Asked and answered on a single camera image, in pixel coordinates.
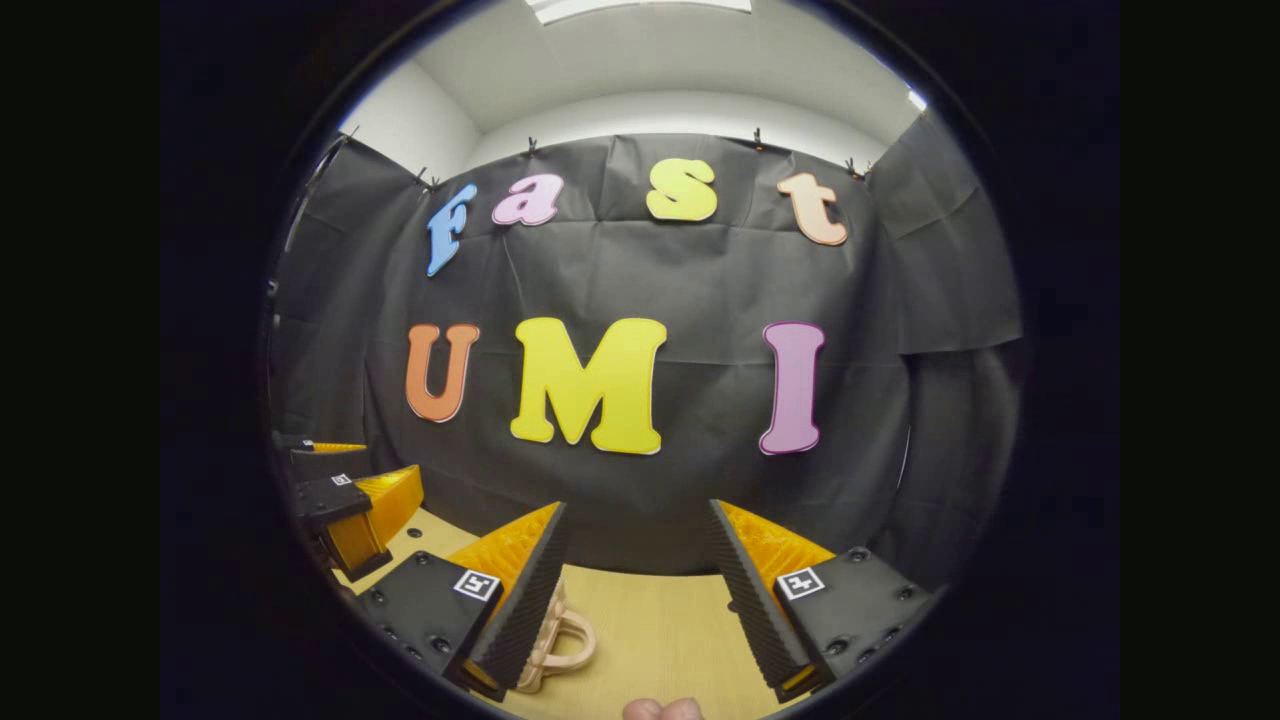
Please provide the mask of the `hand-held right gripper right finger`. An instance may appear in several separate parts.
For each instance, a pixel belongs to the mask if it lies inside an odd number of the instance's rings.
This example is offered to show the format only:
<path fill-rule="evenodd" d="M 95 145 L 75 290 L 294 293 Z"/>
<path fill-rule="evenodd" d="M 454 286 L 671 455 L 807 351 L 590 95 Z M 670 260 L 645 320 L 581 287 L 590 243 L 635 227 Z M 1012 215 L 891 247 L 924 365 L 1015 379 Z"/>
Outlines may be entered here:
<path fill-rule="evenodd" d="M 932 592 L 865 546 L 829 551 L 723 500 L 708 510 L 716 565 L 781 703 L 864 673 L 932 610 Z"/>

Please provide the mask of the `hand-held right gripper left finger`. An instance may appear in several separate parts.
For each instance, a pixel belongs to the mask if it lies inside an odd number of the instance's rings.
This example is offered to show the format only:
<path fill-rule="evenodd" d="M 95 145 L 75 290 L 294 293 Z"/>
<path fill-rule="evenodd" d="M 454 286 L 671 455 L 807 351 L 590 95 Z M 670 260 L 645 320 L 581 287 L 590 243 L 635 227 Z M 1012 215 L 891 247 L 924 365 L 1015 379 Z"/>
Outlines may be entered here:
<path fill-rule="evenodd" d="M 440 557 L 417 552 L 357 596 L 378 637 L 420 675 L 502 701 L 553 605 L 568 547 L 562 502 Z"/>

